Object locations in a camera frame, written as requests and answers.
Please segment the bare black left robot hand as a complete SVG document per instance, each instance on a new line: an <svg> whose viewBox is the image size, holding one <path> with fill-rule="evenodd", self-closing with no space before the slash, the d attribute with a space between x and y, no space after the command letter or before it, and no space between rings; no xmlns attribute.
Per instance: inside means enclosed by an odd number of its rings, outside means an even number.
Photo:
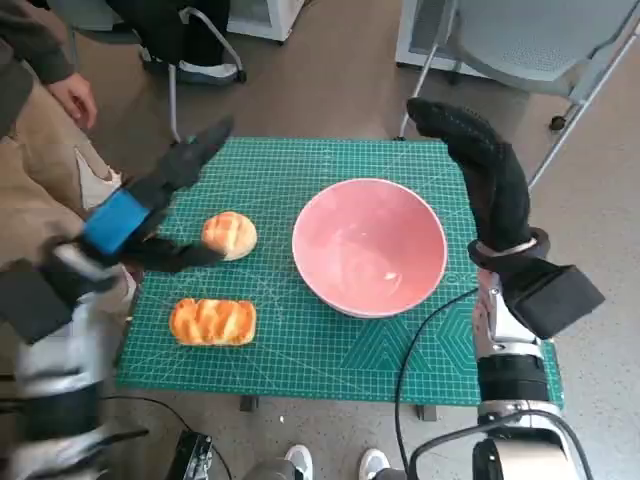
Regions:
<svg viewBox="0 0 640 480"><path fill-rule="evenodd" d="M177 273L210 267L224 254L202 241L178 244L159 237L174 195L194 186L233 129L225 117L189 140L173 145L147 174L126 181L86 220L78 243L106 264L127 263L144 270Z"/></svg>

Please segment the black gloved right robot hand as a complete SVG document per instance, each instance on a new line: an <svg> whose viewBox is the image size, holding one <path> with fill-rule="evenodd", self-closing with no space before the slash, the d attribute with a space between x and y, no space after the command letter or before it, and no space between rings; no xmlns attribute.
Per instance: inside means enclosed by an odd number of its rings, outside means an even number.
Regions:
<svg viewBox="0 0 640 480"><path fill-rule="evenodd" d="M414 97L407 113L418 133L441 140L460 168L485 247L503 252L529 242L527 179L510 143L480 115L447 103Z"/></svg>

